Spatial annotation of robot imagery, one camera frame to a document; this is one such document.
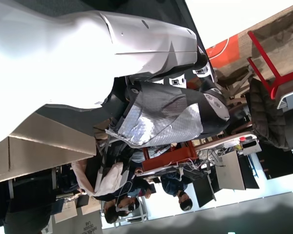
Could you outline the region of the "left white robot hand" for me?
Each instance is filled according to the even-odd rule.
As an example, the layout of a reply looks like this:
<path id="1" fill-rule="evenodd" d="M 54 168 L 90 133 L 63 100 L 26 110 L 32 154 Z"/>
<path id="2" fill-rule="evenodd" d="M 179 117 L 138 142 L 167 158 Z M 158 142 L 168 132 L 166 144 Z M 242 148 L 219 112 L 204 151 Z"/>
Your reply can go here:
<path id="1" fill-rule="evenodd" d="M 131 103 L 109 135 L 132 148 L 214 136 L 230 115 L 212 78 L 198 91 L 156 83 L 202 60 L 182 26 L 96 10 L 51 17 L 0 0 L 0 142 L 43 106 L 103 107 L 117 78 Z"/>

